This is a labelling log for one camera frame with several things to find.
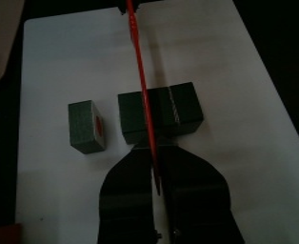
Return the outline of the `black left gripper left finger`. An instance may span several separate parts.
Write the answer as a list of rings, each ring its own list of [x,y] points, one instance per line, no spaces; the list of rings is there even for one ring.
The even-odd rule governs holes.
[[[99,195],[97,244],[156,244],[151,151],[139,143],[108,172]]]

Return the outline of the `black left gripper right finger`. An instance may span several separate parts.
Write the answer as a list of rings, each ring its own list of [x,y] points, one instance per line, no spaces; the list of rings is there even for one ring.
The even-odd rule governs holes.
[[[225,177],[171,139],[157,153],[172,244],[244,244]]]

